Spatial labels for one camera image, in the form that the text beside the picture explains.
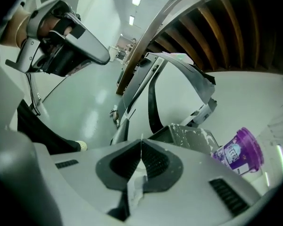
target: plastic container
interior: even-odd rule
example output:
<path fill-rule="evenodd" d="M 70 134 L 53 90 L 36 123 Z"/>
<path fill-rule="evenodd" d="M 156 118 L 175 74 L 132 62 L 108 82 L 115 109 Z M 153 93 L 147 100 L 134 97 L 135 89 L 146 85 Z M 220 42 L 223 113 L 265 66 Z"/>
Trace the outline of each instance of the plastic container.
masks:
<path fill-rule="evenodd" d="M 237 131 L 236 136 L 214 152 L 212 157 L 239 175 L 258 171 L 264 163 L 259 144 L 245 127 Z"/>

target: black vent grille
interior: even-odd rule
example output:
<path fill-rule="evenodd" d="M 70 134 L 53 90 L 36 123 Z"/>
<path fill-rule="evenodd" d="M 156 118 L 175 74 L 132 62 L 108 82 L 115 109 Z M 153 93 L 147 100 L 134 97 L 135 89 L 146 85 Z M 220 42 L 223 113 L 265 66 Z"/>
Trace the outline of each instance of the black vent grille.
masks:
<path fill-rule="evenodd" d="M 248 204 L 223 179 L 215 179 L 209 183 L 234 217 L 249 208 Z"/>
<path fill-rule="evenodd" d="M 77 160 L 69 160 L 69 161 L 63 161 L 63 162 L 56 163 L 56 166 L 58 169 L 60 169 L 60 168 L 69 167 L 69 166 L 72 166 L 78 163 L 79 162 Z"/>

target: gray floor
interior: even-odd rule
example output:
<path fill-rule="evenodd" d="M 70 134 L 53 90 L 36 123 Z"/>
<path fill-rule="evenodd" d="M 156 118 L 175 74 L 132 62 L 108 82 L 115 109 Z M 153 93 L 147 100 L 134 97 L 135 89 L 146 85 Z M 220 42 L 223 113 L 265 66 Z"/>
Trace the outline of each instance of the gray floor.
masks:
<path fill-rule="evenodd" d="M 82 140 L 88 148 L 107 146 L 116 132 L 109 112 L 120 96 L 115 94 L 122 65 L 90 65 L 66 78 L 44 101 L 40 119 L 55 133 Z"/>

